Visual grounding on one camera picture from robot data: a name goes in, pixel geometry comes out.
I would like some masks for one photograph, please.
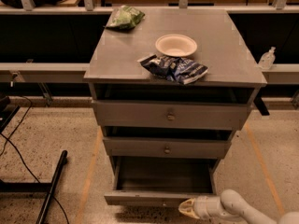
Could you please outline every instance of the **gray tabletop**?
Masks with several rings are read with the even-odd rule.
[[[261,87],[266,84],[225,10],[139,9],[146,16],[135,29],[103,32],[84,76],[86,81],[175,84],[152,75],[138,60],[151,54],[162,55],[155,48],[160,36],[181,34],[197,43],[197,51],[190,58],[208,67],[208,73],[193,85]]]

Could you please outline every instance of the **white plastic bottle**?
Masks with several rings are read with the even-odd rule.
[[[273,65],[273,62],[275,60],[274,55],[275,47],[272,47],[268,52],[266,52],[259,61],[259,66],[263,70],[269,70],[271,66]]]

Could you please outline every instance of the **dresser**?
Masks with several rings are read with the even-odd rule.
[[[115,177],[105,198],[178,207],[216,194],[213,173],[266,81],[226,11],[140,9],[146,16],[135,29],[103,32],[84,76]],[[193,84],[156,77],[138,62],[160,56],[155,41],[169,34],[198,45],[191,59],[208,73]]]

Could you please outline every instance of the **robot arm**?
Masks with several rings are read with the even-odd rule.
[[[179,212],[197,219],[218,217],[228,221],[246,220],[249,224],[294,224],[299,223],[299,213],[289,213],[279,222],[250,206],[237,192],[227,189],[220,197],[199,196],[182,203]]]

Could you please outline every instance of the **drawer knob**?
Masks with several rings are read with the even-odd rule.
[[[176,119],[176,117],[175,117],[174,114],[169,113],[169,114],[167,115],[167,119],[168,119],[169,121],[173,121],[173,120]]]
[[[165,154],[170,154],[170,148],[169,147],[165,147],[164,153]]]

